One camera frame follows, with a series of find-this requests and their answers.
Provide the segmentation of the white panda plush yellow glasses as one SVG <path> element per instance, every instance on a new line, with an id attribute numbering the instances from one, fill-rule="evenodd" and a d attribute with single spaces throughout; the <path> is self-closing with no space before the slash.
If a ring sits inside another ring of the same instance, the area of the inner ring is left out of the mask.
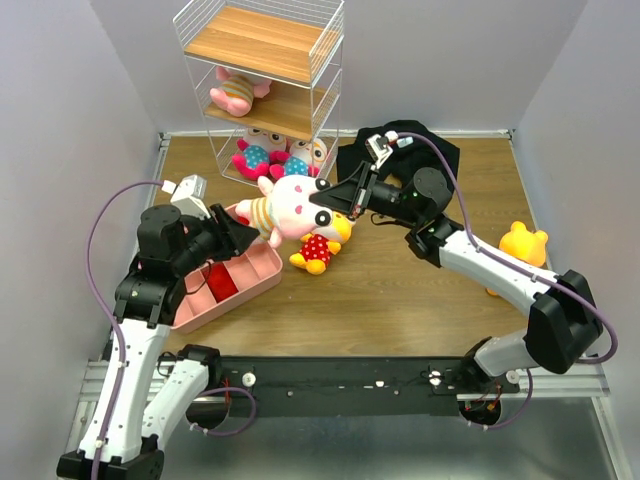
<path id="1" fill-rule="evenodd" d="M 316 177 L 327 156 L 328 149 L 320 138 L 310 142 L 293 140 L 286 152 L 276 154 L 269 174 L 275 180 L 289 175 Z"/>

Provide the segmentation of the white panda plush blue dress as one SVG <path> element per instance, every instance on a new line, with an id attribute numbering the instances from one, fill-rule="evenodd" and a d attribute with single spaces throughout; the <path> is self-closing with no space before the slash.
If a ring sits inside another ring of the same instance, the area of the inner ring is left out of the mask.
<path id="1" fill-rule="evenodd" d="M 238 153 L 231 161 L 237 171 L 247 180 L 266 176 L 277 152 L 284 152 L 288 138 L 279 133 L 249 127 L 236 142 Z"/>

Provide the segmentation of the pink frog plush striped shirt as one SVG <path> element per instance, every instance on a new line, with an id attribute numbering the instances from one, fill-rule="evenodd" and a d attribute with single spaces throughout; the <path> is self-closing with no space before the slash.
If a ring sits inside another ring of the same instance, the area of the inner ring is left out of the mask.
<path id="1" fill-rule="evenodd" d="M 209 90 L 214 105 L 234 117 L 248 114 L 256 98 L 270 93 L 272 80 L 223 66 L 215 67 L 219 84 Z"/>

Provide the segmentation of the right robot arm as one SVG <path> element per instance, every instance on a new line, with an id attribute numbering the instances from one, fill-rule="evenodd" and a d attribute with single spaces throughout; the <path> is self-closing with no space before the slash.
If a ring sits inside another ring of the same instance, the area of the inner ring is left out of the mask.
<path id="1" fill-rule="evenodd" d="M 405 239 L 417 258 L 471 278 L 527 317 L 526 329 L 468 351 L 453 375 L 456 386 L 480 392 L 506 372 L 527 368 L 566 373 L 603 333 L 586 278 L 531 266 L 481 241 L 445 215 L 452 195 L 438 169 L 419 169 L 399 189 L 362 163 L 336 185 L 321 182 L 310 200 L 351 219 L 366 211 L 394 219 L 408 228 Z"/>

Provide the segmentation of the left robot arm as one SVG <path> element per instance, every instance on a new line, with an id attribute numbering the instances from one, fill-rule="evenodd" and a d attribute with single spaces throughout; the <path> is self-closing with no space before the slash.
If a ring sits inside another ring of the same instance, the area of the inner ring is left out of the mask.
<path id="1" fill-rule="evenodd" d="M 157 479 L 165 448 L 199 394 L 225 391 L 218 350 L 189 346 L 160 391 L 149 390 L 158 359 L 186 296 L 186 277 L 206 261 L 238 257 L 256 229 L 221 205 L 203 215 L 172 205 L 146 209 L 137 228 L 138 253 L 117 286 L 110 315 L 114 340 L 93 418 L 76 450 L 62 455 L 63 479 Z"/>

